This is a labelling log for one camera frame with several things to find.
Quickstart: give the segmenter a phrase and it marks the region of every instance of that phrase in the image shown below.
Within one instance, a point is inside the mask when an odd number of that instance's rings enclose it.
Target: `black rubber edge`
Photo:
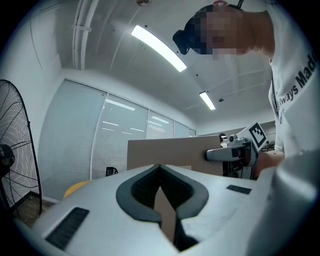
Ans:
[[[176,212],[173,244],[178,250],[184,251],[198,241],[185,234],[181,221],[200,213],[207,204],[209,192],[201,183],[165,165],[161,165],[160,170],[160,186]]]
[[[137,221],[158,223],[162,219],[154,210],[156,193],[160,187],[159,165],[129,178],[116,190],[115,197],[120,208]]]

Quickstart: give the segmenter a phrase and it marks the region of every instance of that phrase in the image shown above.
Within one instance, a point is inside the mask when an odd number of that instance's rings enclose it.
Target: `black grille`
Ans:
[[[14,155],[10,167],[3,165],[7,146]],[[31,225],[42,209],[38,166],[25,104],[6,80],[0,80],[0,158],[0,190],[7,209]]]

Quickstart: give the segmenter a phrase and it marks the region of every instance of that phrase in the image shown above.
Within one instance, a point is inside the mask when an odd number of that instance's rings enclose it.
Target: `ceiling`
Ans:
[[[160,54],[131,35],[133,28],[140,25],[176,53],[178,48],[172,41],[173,34],[183,29],[196,11],[211,4],[212,0],[151,0],[146,7],[139,7],[136,0],[88,0],[84,21],[94,2],[97,6],[89,26],[92,30],[88,32],[84,66],[78,66],[78,69],[111,72],[197,123],[234,112],[246,114],[252,108],[270,108],[271,68],[266,57],[255,52],[243,56],[199,55],[191,50],[187,55],[177,53],[187,66],[178,72]],[[47,9],[60,5],[54,12],[56,47],[62,65],[73,66],[72,26],[79,1],[51,0],[46,3]],[[229,3],[237,4],[238,1],[230,0]],[[242,8],[264,11],[265,3],[263,0],[245,0]],[[208,91],[216,110],[209,110],[202,101],[199,93],[203,91]]]

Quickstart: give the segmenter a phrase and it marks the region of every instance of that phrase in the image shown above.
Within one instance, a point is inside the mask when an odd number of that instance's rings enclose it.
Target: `cardboard box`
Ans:
[[[222,162],[208,162],[204,158],[205,151],[219,149],[218,135],[129,140],[127,151],[127,169],[148,165],[174,165],[185,169],[212,175],[223,175]],[[162,231],[173,242],[176,212],[171,207],[161,189],[155,196],[154,210],[162,217]]]

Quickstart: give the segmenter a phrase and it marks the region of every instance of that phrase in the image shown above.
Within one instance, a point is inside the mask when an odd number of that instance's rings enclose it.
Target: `fan grille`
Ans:
[[[15,156],[1,178],[2,197],[8,210],[30,226],[42,209],[39,172],[24,102],[6,80],[0,80],[0,145],[10,146]]]

